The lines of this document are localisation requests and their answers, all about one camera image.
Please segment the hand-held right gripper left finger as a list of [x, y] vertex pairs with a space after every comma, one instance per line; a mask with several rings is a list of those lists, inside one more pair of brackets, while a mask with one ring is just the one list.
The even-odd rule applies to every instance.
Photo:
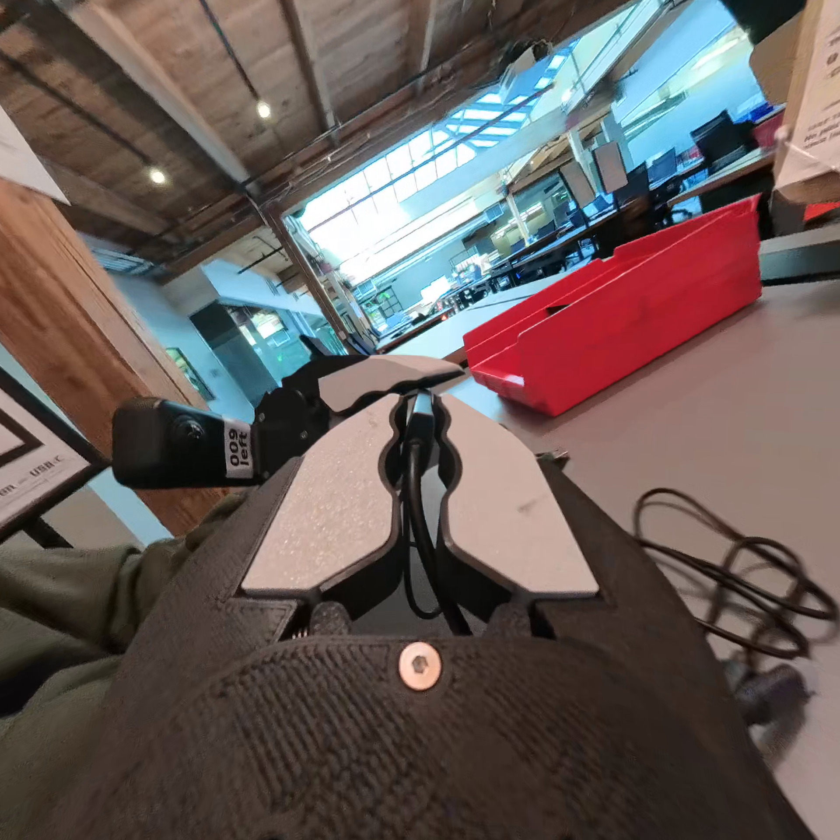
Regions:
[[381, 603], [403, 577], [403, 397], [388, 394], [303, 456], [241, 582], [305, 603]]

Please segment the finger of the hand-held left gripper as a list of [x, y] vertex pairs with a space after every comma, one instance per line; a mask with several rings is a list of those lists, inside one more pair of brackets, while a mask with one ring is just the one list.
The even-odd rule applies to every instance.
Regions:
[[454, 362], [422, 355], [376, 355], [318, 378], [321, 401], [334, 415], [352, 415], [389, 394], [405, 395], [464, 375]]

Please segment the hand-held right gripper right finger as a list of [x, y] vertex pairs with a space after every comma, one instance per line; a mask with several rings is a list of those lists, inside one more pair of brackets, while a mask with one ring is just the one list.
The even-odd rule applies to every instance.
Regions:
[[601, 588], [537, 456], [450, 394], [436, 398], [443, 591], [481, 621], [517, 603], [590, 601]]

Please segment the grey usb hub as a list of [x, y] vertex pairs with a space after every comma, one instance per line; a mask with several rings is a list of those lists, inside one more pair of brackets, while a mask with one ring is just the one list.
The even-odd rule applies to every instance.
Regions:
[[434, 446], [435, 435], [434, 394], [428, 390], [418, 391], [407, 416], [405, 443], [428, 451]]

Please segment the red plastic bin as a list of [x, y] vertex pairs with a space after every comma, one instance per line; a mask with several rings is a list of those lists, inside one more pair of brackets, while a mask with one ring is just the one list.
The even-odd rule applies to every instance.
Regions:
[[474, 380], [557, 417], [756, 302], [759, 195], [617, 247], [465, 335]]

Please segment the wooden pillar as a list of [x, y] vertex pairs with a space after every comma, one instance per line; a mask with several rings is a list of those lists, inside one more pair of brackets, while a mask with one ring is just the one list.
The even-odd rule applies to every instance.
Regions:
[[207, 410], [49, 197], [1, 181], [2, 345], [103, 454], [136, 396]]

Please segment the black framed sign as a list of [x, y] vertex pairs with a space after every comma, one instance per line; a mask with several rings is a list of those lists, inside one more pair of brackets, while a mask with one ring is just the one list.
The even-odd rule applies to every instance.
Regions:
[[109, 467], [109, 460], [73, 426], [1, 371], [3, 542]]

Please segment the standing white sign board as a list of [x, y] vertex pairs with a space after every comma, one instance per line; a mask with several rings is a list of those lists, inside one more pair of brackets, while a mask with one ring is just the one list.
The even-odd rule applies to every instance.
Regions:
[[595, 147], [592, 157], [604, 193], [614, 194], [627, 186], [627, 168], [617, 141], [606, 142]]
[[578, 161], [571, 161], [563, 165], [560, 168], [560, 174], [563, 183], [578, 207], [585, 208], [594, 202], [595, 189]]

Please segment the white ceiling projector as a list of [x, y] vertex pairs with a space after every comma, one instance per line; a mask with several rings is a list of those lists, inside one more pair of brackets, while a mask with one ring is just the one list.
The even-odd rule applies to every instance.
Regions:
[[498, 63], [498, 85], [502, 91], [512, 89], [515, 80], [553, 53], [554, 44], [546, 38], [525, 38], [510, 42]]

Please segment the white paper sheet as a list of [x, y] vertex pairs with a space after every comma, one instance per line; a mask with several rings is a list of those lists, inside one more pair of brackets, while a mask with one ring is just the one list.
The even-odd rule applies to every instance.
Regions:
[[69, 205], [66, 196], [1, 108], [1, 177]]

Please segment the printed instruction sheet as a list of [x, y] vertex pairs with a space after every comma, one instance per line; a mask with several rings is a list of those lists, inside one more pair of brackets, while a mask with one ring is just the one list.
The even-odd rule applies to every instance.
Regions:
[[793, 203], [838, 201], [839, 2], [805, 4], [774, 166], [775, 189]]

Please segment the black vertical pole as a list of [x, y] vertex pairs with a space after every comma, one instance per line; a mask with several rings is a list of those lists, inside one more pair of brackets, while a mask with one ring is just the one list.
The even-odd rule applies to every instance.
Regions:
[[786, 24], [806, 4], [806, 1], [721, 1], [737, 25], [756, 46], [778, 28]]

